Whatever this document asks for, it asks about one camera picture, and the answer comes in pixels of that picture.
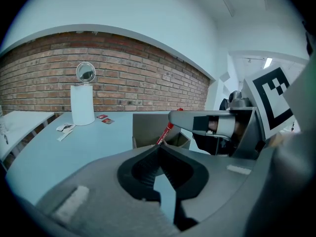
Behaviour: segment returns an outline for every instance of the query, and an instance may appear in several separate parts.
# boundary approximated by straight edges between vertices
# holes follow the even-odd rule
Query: red card
[[[111,124],[111,123],[114,122],[114,120],[106,118],[106,119],[102,120],[102,122],[105,123],[105,124]]]
[[[104,114],[102,114],[102,115],[100,115],[100,116],[97,116],[97,118],[99,118],[99,119],[104,119],[104,118],[106,118],[108,115],[104,115]]]

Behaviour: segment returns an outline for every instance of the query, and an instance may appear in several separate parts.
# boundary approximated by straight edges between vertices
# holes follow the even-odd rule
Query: gray metal panel
[[[225,115],[231,114],[229,111],[171,111],[169,120],[172,124],[192,132],[194,117]]]
[[[219,157],[169,146],[173,150],[203,164],[209,179],[198,197],[182,201],[186,216],[201,222],[223,206],[240,188],[248,175],[227,169],[228,165],[252,169],[255,160]]]
[[[118,183],[117,169],[127,159],[151,146],[127,151],[91,162],[53,187],[37,204],[51,215],[69,194],[82,185],[89,188],[87,201],[72,217],[68,229],[89,237],[171,236],[179,230],[160,210],[158,202],[132,198]]]
[[[301,131],[313,130],[316,127],[316,51],[306,68],[284,92],[289,107],[300,125]]]
[[[246,181],[219,210],[178,236],[205,236],[206,233],[208,236],[243,236],[248,217],[264,186],[273,151],[274,148],[267,148],[260,154]]]
[[[255,151],[255,147],[259,141],[264,140],[264,132],[261,126],[258,108],[252,108],[246,131],[232,156],[235,158],[256,159],[259,153]]]

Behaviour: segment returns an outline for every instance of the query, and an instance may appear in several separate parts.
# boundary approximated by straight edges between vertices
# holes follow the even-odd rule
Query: round mirror
[[[95,78],[95,68],[89,62],[81,62],[77,66],[76,75],[82,82],[91,82]]]

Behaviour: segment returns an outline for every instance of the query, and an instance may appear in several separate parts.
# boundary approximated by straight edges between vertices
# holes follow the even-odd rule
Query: table surface
[[[76,126],[63,141],[56,128],[66,122],[72,123],[71,113],[64,113],[44,128],[14,160],[6,180],[12,191],[36,204],[54,185],[84,165],[99,158],[132,149],[133,113],[169,112],[95,112],[106,114],[115,122],[104,124],[96,118],[92,124]],[[182,129],[191,138],[190,150],[198,149],[192,133]]]
[[[3,161],[25,136],[53,115],[52,112],[25,111],[13,111],[4,115],[9,144],[6,143],[4,136],[0,136],[0,159]]]

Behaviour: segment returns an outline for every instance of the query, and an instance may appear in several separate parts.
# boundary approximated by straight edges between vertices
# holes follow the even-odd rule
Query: red marker
[[[166,129],[163,131],[162,135],[160,136],[160,138],[157,141],[157,144],[160,145],[162,143],[162,141],[165,139],[165,137],[167,136],[168,132],[173,128],[173,124],[171,124],[170,122],[168,123],[168,126],[166,127]]]

